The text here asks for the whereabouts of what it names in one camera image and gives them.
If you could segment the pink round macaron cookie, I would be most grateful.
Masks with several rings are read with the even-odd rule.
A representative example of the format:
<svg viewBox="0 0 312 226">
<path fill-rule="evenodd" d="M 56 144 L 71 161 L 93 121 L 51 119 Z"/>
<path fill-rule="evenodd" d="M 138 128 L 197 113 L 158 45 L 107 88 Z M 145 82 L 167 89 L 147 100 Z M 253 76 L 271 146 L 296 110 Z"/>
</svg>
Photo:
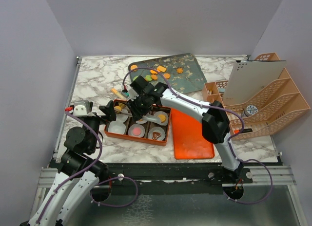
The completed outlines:
<svg viewBox="0 0 312 226">
<path fill-rule="evenodd" d="M 133 134 L 134 136 L 141 136 L 141 133 L 142 133 L 142 129 L 139 128 L 139 127 L 135 127 L 135 128 L 133 128 L 133 130 L 132 130 L 132 134 Z"/>
</svg>

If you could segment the orange cookie tin box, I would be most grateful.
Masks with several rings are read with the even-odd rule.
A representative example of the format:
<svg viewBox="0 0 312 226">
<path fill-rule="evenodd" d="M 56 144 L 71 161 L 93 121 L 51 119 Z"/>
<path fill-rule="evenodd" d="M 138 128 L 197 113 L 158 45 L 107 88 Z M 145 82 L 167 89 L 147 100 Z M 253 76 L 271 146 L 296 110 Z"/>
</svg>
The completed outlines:
<svg viewBox="0 0 312 226">
<path fill-rule="evenodd" d="M 124 103 L 121 100 L 114 101 L 114 107 L 121 109 L 121 113 L 117 113 L 116 120 L 105 126 L 104 133 L 112 138 L 165 146 L 169 136 L 171 109 L 168 107 L 152 107 L 149 115 L 160 119 L 160 123 L 143 118 L 134 121 L 130 116 L 130 110 L 122 106 Z"/>
</svg>

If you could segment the orange flower shaped cookie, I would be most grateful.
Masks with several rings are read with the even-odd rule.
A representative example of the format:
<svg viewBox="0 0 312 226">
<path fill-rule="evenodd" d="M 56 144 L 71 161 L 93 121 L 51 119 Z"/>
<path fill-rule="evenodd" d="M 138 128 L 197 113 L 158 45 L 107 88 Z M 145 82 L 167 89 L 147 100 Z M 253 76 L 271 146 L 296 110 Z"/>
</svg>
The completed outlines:
<svg viewBox="0 0 312 226">
<path fill-rule="evenodd" d="M 178 74 L 182 74 L 184 72 L 183 68 L 178 68 L 176 71 Z"/>
</svg>

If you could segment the brown heart chocolate cookie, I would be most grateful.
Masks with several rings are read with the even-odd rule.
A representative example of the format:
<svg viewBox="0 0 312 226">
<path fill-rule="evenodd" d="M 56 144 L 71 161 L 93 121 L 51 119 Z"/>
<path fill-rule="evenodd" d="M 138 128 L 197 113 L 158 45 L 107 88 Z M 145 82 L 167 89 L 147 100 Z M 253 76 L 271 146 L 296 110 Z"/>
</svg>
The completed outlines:
<svg viewBox="0 0 312 226">
<path fill-rule="evenodd" d="M 154 132 L 151 133 L 151 138 L 153 140 L 158 140 L 161 136 L 162 136 L 162 133 L 157 132 L 157 131 L 154 131 Z"/>
</svg>

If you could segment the orange tin lid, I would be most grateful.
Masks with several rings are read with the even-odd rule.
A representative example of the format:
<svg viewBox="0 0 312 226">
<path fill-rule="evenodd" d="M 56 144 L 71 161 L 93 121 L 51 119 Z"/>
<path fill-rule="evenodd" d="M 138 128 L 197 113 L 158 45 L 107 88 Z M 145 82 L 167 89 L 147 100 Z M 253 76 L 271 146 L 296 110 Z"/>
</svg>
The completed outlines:
<svg viewBox="0 0 312 226">
<path fill-rule="evenodd" d="M 202 136 L 201 123 L 176 109 L 171 110 L 175 159 L 212 159 L 214 145 Z"/>
</svg>

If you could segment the silver metal tongs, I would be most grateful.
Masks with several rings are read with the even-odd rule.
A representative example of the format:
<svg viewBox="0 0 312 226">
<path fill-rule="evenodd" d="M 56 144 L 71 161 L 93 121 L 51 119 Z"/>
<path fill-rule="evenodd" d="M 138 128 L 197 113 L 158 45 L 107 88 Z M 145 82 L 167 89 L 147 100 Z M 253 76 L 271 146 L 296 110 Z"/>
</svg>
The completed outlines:
<svg viewBox="0 0 312 226">
<path fill-rule="evenodd" d="M 139 120 L 143 119 L 143 120 L 146 120 L 148 122 L 161 123 L 161 120 L 159 117 L 153 116 L 150 114 L 146 114 L 146 115 L 132 114 L 132 113 L 123 112 L 121 110 L 116 110 L 116 109 L 114 109 L 114 111 L 116 114 L 124 114 L 128 117 L 134 117 L 135 121 L 139 121 Z"/>
</svg>

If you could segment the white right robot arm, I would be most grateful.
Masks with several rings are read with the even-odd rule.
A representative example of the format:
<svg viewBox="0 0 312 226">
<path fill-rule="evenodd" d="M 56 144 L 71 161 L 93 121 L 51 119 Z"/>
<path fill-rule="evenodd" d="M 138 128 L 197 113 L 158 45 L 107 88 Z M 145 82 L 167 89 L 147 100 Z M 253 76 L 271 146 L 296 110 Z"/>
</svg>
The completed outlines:
<svg viewBox="0 0 312 226">
<path fill-rule="evenodd" d="M 125 105 L 134 121 L 160 122 L 160 118 L 152 116 L 150 111 L 153 106 L 163 106 L 176 109 L 200 122 L 202 137 L 215 145 L 221 157 L 225 179 L 234 183 L 241 178 L 243 162 L 232 148 L 227 116 L 230 110 L 225 109 L 219 101 L 198 101 L 174 90 L 168 81 L 153 85 L 142 76 L 125 85 L 124 90 L 129 94 Z"/>
</svg>

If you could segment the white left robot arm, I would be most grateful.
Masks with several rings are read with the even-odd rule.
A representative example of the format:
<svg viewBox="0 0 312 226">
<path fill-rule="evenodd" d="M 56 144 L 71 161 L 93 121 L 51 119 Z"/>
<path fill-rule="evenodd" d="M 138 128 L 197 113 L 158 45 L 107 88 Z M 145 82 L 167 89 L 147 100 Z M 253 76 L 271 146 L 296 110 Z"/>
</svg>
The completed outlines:
<svg viewBox="0 0 312 226">
<path fill-rule="evenodd" d="M 70 213 L 96 185 L 108 178 L 108 166 L 90 155 L 102 149 L 99 138 L 101 118 L 96 114 L 74 116 L 82 125 L 72 127 L 66 134 L 66 152 L 58 164 L 52 186 L 34 216 L 23 226 L 63 226 Z"/>
</svg>

